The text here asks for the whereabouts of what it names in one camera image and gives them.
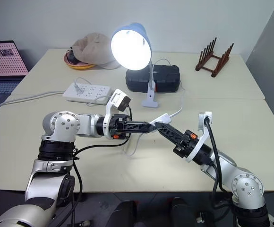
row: orange component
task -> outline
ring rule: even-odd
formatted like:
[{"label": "orange component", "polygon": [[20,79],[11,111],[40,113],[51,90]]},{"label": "orange component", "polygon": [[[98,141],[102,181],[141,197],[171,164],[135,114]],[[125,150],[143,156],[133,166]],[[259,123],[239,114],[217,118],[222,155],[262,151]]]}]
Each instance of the orange component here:
[{"label": "orange component", "polygon": [[195,135],[195,134],[191,134],[191,135],[190,135],[190,137],[194,140],[194,139],[196,139],[196,138],[197,138],[197,135]]}]

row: black case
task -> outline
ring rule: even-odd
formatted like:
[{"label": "black case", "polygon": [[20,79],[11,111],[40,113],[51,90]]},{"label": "black case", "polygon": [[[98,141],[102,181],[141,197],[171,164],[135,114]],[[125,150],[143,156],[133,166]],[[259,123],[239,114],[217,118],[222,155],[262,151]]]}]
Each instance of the black case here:
[{"label": "black case", "polygon": [[[126,84],[131,91],[147,92],[150,77],[149,66],[142,70],[127,70]],[[176,65],[155,65],[156,92],[175,92],[180,84],[179,68]]]}]

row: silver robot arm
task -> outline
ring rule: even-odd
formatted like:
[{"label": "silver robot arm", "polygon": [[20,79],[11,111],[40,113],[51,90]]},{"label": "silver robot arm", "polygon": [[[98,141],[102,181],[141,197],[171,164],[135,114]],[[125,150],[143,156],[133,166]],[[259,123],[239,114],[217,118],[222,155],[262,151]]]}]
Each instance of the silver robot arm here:
[{"label": "silver robot arm", "polygon": [[[217,166],[213,149],[204,142],[209,137],[205,118],[212,122],[212,113],[205,112],[199,115],[199,131],[202,136],[198,138],[193,132],[186,130],[183,134],[172,126],[156,122],[157,130],[165,138],[176,144],[173,151],[187,162],[194,161],[200,165],[201,170],[215,180]],[[226,154],[218,151],[222,184],[233,193],[232,212],[237,217],[237,226],[241,227],[274,227],[274,218],[268,214],[264,188],[261,180],[247,169],[238,167]]]},{"label": "silver robot arm", "polygon": [[112,139],[108,129],[112,115],[124,111],[129,102],[126,94],[116,89],[107,104],[105,117],[70,111],[48,114],[43,120],[45,134],[26,188],[25,204],[2,214],[0,227],[47,226],[56,209],[65,207],[72,200],[75,178],[69,173],[73,153],[77,151],[74,145],[76,135]]}]

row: lamp shade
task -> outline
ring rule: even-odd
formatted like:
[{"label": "lamp shade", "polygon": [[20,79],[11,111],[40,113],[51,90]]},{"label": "lamp shade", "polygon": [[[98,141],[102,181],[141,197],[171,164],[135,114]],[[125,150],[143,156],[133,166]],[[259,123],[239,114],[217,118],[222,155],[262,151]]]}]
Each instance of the lamp shade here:
[{"label": "lamp shade", "polygon": [[140,23],[121,27],[112,36],[111,50],[120,65],[129,70],[141,70],[152,57],[150,41]]}]

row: lamp stand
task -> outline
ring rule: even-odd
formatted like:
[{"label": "lamp stand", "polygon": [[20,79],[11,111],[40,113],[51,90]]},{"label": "lamp stand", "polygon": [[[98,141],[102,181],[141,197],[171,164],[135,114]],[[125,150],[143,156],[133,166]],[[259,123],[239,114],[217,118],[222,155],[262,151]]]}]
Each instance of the lamp stand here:
[{"label": "lamp stand", "polygon": [[148,86],[147,86],[146,100],[143,100],[141,102],[141,105],[144,106],[144,107],[157,108],[158,103],[154,101],[155,81],[154,81],[154,72],[153,72],[152,60],[150,60],[149,66],[150,66],[150,79],[148,81]]}]

